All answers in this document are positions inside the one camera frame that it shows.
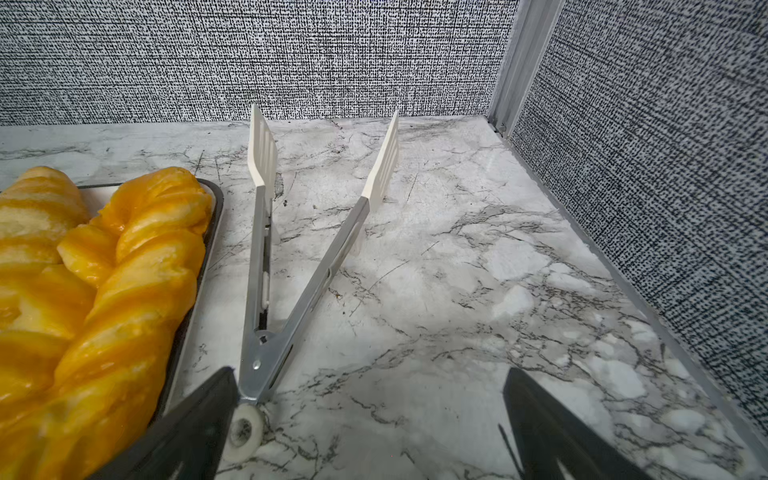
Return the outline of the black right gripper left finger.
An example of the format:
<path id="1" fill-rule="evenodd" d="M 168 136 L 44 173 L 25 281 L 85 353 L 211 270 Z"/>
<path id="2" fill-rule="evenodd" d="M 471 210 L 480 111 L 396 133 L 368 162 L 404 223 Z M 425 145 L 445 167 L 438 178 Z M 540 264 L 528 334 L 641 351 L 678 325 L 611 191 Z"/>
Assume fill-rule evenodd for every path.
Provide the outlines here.
<path id="1" fill-rule="evenodd" d="M 92 479 L 213 479 L 240 400 L 222 367 Z"/>

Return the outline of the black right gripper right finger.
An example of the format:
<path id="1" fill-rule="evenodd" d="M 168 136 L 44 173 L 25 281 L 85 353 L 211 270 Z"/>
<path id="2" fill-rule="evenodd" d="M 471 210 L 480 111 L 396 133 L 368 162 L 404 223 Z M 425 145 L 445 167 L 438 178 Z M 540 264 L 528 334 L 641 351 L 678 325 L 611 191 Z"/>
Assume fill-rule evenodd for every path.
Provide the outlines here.
<path id="1" fill-rule="evenodd" d="M 509 370 L 503 398 L 522 479 L 647 479 L 643 470 L 609 445 L 519 368 Z"/>

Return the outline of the long twisted yellow bread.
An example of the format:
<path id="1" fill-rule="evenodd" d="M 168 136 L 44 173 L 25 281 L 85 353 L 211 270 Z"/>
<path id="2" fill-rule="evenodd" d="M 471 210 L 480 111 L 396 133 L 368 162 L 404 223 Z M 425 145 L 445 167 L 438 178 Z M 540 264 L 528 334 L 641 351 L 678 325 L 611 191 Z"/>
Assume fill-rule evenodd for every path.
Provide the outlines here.
<path id="1" fill-rule="evenodd" d="M 54 383 L 1 418 L 5 479 L 83 479 L 146 430 L 175 332 L 195 303 L 213 199 L 186 169 L 124 183 L 57 246 L 95 291 Z"/>

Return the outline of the striped yellow bread roll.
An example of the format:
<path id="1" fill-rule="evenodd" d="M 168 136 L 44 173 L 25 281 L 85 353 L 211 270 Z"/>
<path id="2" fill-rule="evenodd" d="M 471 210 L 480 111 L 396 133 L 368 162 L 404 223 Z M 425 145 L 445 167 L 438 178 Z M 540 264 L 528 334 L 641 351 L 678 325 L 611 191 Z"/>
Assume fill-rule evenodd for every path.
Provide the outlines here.
<path id="1" fill-rule="evenodd" d="M 57 246 L 88 210 L 69 177 L 33 167 L 1 194 L 1 418 L 28 409 L 83 326 L 95 291 Z"/>

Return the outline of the white strawberry tray black rim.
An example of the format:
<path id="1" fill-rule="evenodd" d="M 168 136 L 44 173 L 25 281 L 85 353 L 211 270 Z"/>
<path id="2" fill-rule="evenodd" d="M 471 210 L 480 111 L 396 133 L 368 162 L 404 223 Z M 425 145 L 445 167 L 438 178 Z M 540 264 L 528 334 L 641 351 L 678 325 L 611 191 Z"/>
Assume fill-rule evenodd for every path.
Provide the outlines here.
<path id="1" fill-rule="evenodd" d="M 198 182 L 213 199 L 212 217 L 203 236 L 205 256 L 197 277 L 197 295 L 200 295 L 206 282 L 207 265 L 217 242 L 225 199 L 221 188 L 216 183 L 203 178 L 198 178 Z M 112 195 L 120 186 L 122 186 L 121 182 L 113 182 L 106 184 L 80 185 L 78 189 L 81 192 L 89 213 L 92 216 L 95 216 L 98 211 L 108 203 Z M 165 416 L 173 409 L 176 403 L 173 399 L 174 390 L 177 386 L 181 372 L 184 370 L 181 364 L 187 349 L 190 327 L 195 324 L 194 317 L 196 315 L 196 308 L 196 303 L 193 303 L 193 306 L 189 309 L 175 332 L 167 362 L 165 383 L 161 389 L 157 407 L 149 424 L 155 423 L 161 417 Z"/>

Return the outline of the aluminium cage frame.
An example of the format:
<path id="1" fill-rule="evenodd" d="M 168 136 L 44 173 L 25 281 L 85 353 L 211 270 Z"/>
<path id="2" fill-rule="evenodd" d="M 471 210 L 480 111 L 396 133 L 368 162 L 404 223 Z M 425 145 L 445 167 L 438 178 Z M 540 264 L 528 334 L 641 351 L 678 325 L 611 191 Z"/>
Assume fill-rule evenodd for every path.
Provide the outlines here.
<path id="1" fill-rule="evenodd" d="M 523 1 L 488 110 L 767 459 L 767 5 Z"/>

